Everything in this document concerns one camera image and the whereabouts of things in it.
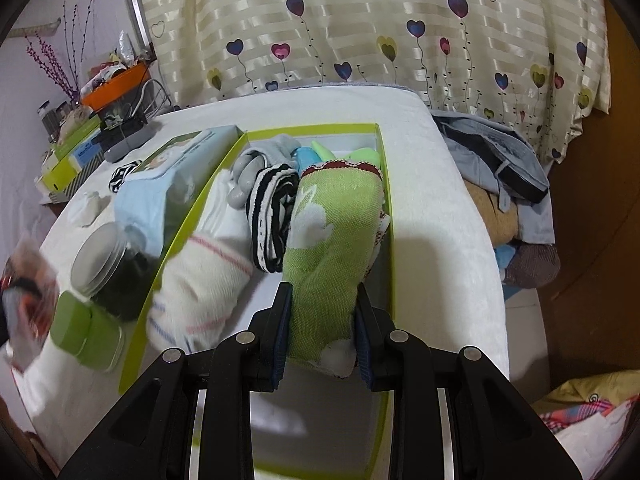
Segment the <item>white cotton pads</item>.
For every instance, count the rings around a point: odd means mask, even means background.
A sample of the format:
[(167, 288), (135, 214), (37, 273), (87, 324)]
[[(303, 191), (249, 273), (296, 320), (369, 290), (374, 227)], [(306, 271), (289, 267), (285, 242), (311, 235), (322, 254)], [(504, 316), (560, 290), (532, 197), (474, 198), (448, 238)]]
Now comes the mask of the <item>white cotton pads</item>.
[(66, 207), (68, 221), (78, 228), (88, 228), (110, 203), (111, 197), (99, 192), (85, 192), (75, 197)]

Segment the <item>beige bandage cloth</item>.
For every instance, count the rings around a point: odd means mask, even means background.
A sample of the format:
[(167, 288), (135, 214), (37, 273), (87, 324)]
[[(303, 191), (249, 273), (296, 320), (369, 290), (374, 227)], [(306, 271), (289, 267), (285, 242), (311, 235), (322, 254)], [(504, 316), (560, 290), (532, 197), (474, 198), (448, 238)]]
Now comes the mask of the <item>beige bandage cloth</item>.
[(151, 346), (186, 354), (215, 348), (253, 273), (246, 231), (191, 234), (154, 292), (146, 316)]

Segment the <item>black white striped sock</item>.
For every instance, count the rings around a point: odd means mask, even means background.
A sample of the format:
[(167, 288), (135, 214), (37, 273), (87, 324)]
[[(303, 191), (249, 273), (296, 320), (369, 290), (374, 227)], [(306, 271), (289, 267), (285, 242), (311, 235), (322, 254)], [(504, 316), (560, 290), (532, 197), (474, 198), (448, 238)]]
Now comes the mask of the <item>black white striped sock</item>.
[(253, 263), (266, 273), (280, 273), (286, 251), (299, 175), (280, 164), (260, 170), (250, 191), (246, 215)]
[(110, 192), (117, 194), (127, 177), (136, 170), (140, 164), (141, 160), (133, 160), (132, 162), (127, 162), (125, 165), (117, 167), (112, 172), (111, 179), (108, 181), (108, 189)]

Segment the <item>green rabbit pattern towel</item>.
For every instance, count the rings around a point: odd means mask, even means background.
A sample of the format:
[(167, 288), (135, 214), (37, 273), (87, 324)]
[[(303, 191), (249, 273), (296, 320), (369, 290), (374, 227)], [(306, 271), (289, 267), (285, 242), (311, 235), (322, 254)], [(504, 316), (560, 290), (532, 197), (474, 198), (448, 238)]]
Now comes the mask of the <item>green rabbit pattern towel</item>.
[(293, 287), (291, 360), (329, 376), (352, 374), (357, 289), (389, 224), (377, 166), (337, 159), (303, 173), (282, 274)]

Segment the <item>grey sock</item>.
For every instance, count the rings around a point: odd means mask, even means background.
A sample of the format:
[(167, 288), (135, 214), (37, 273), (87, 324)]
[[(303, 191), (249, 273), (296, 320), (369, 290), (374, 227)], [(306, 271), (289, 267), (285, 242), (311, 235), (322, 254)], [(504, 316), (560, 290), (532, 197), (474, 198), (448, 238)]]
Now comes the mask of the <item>grey sock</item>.
[(294, 152), (300, 143), (288, 134), (278, 134), (270, 139), (250, 145), (236, 159), (231, 169), (231, 188), (227, 195), (228, 204), (236, 210), (245, 207), (250, 191), (254, 188), (259, 171), (288, 165), (297, 168)]

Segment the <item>blue face mask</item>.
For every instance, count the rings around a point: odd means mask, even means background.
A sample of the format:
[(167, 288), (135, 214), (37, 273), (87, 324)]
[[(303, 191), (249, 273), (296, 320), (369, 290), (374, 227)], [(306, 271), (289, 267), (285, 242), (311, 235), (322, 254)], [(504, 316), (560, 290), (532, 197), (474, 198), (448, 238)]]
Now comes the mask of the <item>blue face mask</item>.
[(322, 162), (321, 157), (309, 146), (301, 146), (298, 148), (294, 153), (294, 158), (297, 166), (297, 172), (300, 176), (302, 176), (309, 167)]

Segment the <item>green lidded jar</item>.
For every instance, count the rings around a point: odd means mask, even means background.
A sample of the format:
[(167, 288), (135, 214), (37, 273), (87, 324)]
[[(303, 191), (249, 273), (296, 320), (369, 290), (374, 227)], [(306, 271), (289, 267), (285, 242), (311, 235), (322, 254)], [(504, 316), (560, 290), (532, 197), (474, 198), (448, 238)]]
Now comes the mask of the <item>green lidded jar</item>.
[(114, 316), (68, 290), (58, 297), (50, 337), (79, 364), (98, 372), (116, 366), (125, 344), (125, 332)]

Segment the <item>striped tray box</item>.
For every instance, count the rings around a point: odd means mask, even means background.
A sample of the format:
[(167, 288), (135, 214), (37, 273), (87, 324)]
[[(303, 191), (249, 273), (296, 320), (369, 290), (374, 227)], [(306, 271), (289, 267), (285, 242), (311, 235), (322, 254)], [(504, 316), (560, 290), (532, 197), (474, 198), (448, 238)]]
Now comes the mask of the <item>striped tray box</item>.
[(76, 192), (84, 185), (88, 177), (90, 177), (104, 162), (104, 156), (99, 153), (88, 162), (88, 164), (82, 168), (78, 174), (75, 174), (73, 179), (70, 180), (60, 190), (56, 190), (49, 193), (49, 200), (51, 204), (59, 205), (68, 203)]

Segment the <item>wooden wardrobe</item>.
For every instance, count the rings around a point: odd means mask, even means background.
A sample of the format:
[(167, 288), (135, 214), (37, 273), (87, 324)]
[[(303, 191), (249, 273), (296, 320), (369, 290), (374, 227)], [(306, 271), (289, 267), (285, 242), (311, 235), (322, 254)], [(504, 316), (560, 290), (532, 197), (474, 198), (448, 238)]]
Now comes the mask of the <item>wooden wardrobe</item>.
[(605, 7), (611, 107), (551, 171), (561, 271), (541, 289), (550, 382), (639, 366), (639, 48)]

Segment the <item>lime green box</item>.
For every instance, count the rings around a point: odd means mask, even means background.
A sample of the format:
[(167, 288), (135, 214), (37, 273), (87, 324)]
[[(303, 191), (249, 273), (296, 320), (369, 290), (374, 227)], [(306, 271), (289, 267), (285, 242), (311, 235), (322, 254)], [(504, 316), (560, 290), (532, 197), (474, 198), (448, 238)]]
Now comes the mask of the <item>lime green box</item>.
[(81, 164), (74, 155), (58, 159), (52, 154), (41, 167), (41, 182), (49, 192), (62, 192), (81, 172)]

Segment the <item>green white long box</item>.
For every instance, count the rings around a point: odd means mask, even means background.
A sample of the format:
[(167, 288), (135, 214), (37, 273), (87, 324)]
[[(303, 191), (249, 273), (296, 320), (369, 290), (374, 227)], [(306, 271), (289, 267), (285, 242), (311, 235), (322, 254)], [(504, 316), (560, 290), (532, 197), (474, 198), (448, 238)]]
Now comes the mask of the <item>green white long box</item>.
[(91, 136), (96, 130), (100, 128), (101, 119), (98, 116), (93, 116), (87, 120), (84, 124), (71, 131), (62, 143), (58, 143), (53, 148), (53, 154), (58, 160), (62, 160), (67, 154), (73, 151), (76, 146), (83, 140)]

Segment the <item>wet wipes pack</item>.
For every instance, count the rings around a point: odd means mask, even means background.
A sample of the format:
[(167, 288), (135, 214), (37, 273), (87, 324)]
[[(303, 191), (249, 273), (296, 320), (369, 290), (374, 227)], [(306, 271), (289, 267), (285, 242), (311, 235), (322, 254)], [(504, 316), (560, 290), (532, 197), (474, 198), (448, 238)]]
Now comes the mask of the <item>wet wipes pack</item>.
[(240, 136), (235, 126), (175, 136), (128, 174), (115, 197), (115, 221), (145, 255), (160, 258)]

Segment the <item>pile of clothes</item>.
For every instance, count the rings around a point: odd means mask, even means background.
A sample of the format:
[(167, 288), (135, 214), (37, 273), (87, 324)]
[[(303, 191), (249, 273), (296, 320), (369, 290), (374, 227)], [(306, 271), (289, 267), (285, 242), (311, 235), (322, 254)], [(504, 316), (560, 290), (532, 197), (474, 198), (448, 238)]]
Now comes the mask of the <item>pile of clothes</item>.
[(548, 171), (513, 129), (478, 116), (432, 113), (495, 248), (502, 282), (536, 289), (559, 274)]

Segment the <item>orange storage bin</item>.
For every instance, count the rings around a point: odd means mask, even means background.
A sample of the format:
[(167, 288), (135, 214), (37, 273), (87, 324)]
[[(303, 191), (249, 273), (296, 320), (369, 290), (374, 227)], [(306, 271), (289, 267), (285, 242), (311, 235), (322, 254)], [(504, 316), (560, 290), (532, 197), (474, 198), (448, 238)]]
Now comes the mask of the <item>orange storage bin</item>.
[(91, 90), (81, 98), (80, 102), (94, 112), (99, 112), (149, 79), (149, 67), (145, 63), (138, 63)]

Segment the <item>heart pattern curtain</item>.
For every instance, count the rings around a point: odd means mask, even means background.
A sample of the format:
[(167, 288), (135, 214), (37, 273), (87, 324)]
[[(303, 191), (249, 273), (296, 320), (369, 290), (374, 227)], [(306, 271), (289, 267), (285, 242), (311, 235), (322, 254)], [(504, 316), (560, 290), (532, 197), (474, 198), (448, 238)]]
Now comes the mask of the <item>heart pattern curtain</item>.
[(611, 106), (604, 0), (141, 0), (180, 105), (311, 84), (397, 84), (561, 160)]

